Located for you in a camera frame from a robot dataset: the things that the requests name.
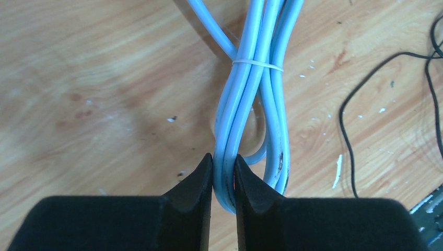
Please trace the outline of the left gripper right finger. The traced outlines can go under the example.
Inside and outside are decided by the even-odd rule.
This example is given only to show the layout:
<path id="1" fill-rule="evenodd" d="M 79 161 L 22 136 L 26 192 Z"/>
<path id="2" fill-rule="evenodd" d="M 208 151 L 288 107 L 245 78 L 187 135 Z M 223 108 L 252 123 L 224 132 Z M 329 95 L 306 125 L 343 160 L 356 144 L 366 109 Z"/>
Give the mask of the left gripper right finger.
<path id="1" fill-rule="evenodd" d="M 385 198 L 286 198 L 235 161 L 239 250 L 428 250 L 408 210 Z"/>

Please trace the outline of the black charger with cable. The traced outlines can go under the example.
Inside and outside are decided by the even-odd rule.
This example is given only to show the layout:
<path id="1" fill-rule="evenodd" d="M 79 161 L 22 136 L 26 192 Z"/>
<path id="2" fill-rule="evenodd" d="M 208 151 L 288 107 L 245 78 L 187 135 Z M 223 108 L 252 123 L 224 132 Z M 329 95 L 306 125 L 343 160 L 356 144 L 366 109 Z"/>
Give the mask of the black charger with cable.
<path id="1" fill-rule="evenodd" d="M 383 174 L 400 164 L 441 169 L 442 14 L 422 37 L 425 49 L 387 54 L 344 98 L 337 112 L 339 183 L 354 198 L 370 197 Z"/>

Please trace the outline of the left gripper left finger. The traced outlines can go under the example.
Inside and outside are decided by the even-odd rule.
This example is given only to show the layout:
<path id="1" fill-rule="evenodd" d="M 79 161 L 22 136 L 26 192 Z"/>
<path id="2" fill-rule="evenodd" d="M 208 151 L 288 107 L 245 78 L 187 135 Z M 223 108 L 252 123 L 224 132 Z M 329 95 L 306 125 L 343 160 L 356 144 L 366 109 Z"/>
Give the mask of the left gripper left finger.
<path id="1" fill-rule="evenodd" d="M 208 250 L 210 154 L 161 196 L 51 196 L 27 214 L 9 250 Z"/>

